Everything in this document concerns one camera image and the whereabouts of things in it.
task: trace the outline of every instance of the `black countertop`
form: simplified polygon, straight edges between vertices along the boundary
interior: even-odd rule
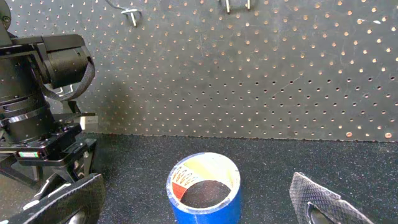
[[[109,134],[81,138],[98,140],[94,166],[107,190],[98,223],[175,223],[166,179],[179,160],[198,152],[226,155],[239,168],[241,223],[297,223],[289,198],[294,172],[335,190],[376,223],[398,223],[395,143]],[[5,177],[0,177],[0,187],[0,220],[35,194]]]

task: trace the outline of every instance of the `tape roll inner hole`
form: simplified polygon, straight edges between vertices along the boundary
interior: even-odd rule
[[[172,192],[190,208],[211,208],[231,200],[239,188],[235,164],[214,153],[197,155],[181,163],[172,174]]]

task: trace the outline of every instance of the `bolt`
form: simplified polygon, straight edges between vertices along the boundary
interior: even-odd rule
[[[386,133],[386,134],[384,135],[384,137],[386,137],[386,139],[389,139],[389,138],[392,137],[392,134],[391,134],[391,133]]]
[[[3,16],[3,17],[2,17],[2,20],[3,20],[4,22],[10,22],[10,21],[11,21],[10,17],[8,17],[8,16]]]

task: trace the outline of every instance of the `pegboard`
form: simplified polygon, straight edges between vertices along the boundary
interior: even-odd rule
[[[7,3],[14,35],[83,36],[101,133],[398,139],[397,2],[113,1],[137,27],[105,0]]]

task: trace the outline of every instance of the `roll of tape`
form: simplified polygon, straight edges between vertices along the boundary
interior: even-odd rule
[[[179,224],[234,224],[240,219],[241,177],[226,156],[203,152],[184,158],[171,170],[166,191]]]

